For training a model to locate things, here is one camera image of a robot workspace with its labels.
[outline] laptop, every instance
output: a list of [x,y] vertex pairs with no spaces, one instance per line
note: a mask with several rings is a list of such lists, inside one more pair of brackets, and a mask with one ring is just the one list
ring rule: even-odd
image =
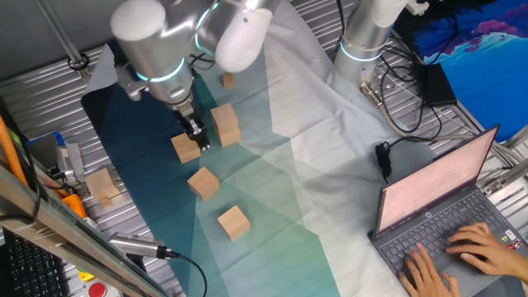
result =
[[408,250],[422,243],[438,272],[457,278],[462,296],[491,285],[500,277],[446,253],[448,237],[476,222],[487,223],[496,239],[528,257],[525,240],[475,184],[497,131],[498,125],[381,189],[370,240],[396,276],[408,273]]

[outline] finger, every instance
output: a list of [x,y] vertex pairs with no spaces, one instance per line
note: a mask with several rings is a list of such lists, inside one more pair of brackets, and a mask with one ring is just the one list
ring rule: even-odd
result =
[[448,247],[445,249],[445,251],[450,254],[466,252],[489,258],[488,249],[476,244],[464,244],[455,247]]
[[485,274],[487,275],[493,274],[493,266],[491,264],[483,262],[479,260],[477,257],[470,255],[468,253],[462,253],[460,257],[462,258],[462,260],[477,267],[478,269],[480,269],[480,271],[484,272]]
[[411,297],[418,297],[418,292],[416,292],[416,289],[414,289],[413,285],[411,285],[407,277],[402,272],[399,273],[399,280],[402,282],[403,288],[409,292]]
[[429,257],[429,254],[427,253],[427,250],[423,247],[421,243],[417,244],[418,251],[420,252],[420,255],[422,255],[423,261],[426,263],[427,270],[429,270],[429,275],[434,281],[440,281],[441,278],[438,275],[438,272],[436,272],[435,265],[432,263],[431,257]]
[[411,250],[411,257],[416,262],[418,266],[418,270],[420,271],[420,275],[422,275],[423,284],[430,284],[432,282],[431,274],[429,273],[429,269],[427,269],[427,265],[425,261],[423,261],[422,256],[414,250]]
[[443,276],[449,285],[449,292],[451,293],[451,296],[460,297],[459,282],[456,280],[456,277],[450,276],[445,272],[443,273]]
[[485,238],[483,235],[473,232],[458,232],[451,236],[448,240],[450,243],[454,243],[459,240],[470,240],[483,246],[488,246],[491,243],[490,240]]
[[476,234],[484,235],[484,231],[480,227],[476,226],[476,224],[477,223],[470,226],[460,227],[457,232],[475,232]]
[[490,234],[488,224],[486,223],[475,223],[475,226],[479,227],[481,230],[484,231],[485,234]]
[[411,272],[412,278],[414,279],[414,283],[416,284],[416,289],[418,291],[425,290],[425,285],[423,284],[422,276],[420,276],[420,271],[418,271],[418,269],[414,265],[413,261],[411,261],[411,259],[407,258],[407,259],[405,259],[405,264],[407,264],[407,266],[409,267],[409,270]]

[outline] hand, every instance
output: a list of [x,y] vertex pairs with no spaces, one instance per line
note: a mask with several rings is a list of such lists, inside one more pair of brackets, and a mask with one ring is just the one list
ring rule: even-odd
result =
[[436,272],[436,268],[432,264],[432,259],[427,254],[427,250],[421,243],[417,244],[417,247],[420,253],[418,254],[416,251],[410,250],[410,254],[418,265],[418,268],[416,268],[411,259],[405,259],[405,263],[409,267],[412,278],[416,283],[416,288],[411,285],[402,272],[399,273],[403,287],[405,287],[411,297],[460,297],[456,279],[445,272],[443,273],[444,278],[449,283],[449,289],[447,289],[438,272]]
[[[496,240],[485,223],[464,226],[449,238],[450,243],[459,240],[470,240],[475,244],[448,247],[446,251],[450,254],[461,253],[460,257],[464,261],[487,275],[515,276],[524,282],[528,281],[528,260]],[[472,254],[486,257],[486,261]]]

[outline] wooden cube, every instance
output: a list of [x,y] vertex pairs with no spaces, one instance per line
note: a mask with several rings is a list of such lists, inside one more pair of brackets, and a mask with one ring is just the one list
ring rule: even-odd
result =
[[224,81],[225,88],[234,88],[234,79],[231,73],[224,74],[222,80]]
[[88,190],[95,200],[101,203],[104,209],[112,207],[110,198],[120,194],[119,189],[114,184],[114,180],[110,176],[107,168],[103,168],[85,177]]
[[191,191],[199,196],[203,201],[207,201],[219,188],[218,178],[207,168],[202,167],[187,181]]
[[181,164],[200,157],[200,148],[196,141],[190,140],[187,134],[179,134],[171,139]]
[[222,214],[218,221],[231,241],[235,241],[240,235],[249,230],[249,221],[238,206],[234,206],[225,214]]
[[231,104],[228,103],[212,109],[211,115],[222,148],[240,142],[238,118]]

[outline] red button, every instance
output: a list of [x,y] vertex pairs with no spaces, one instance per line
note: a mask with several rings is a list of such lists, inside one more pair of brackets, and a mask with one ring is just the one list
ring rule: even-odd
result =
[[104,297],[106,295],[106,288],[102,283],[93,284],[88,290],[90,297]]

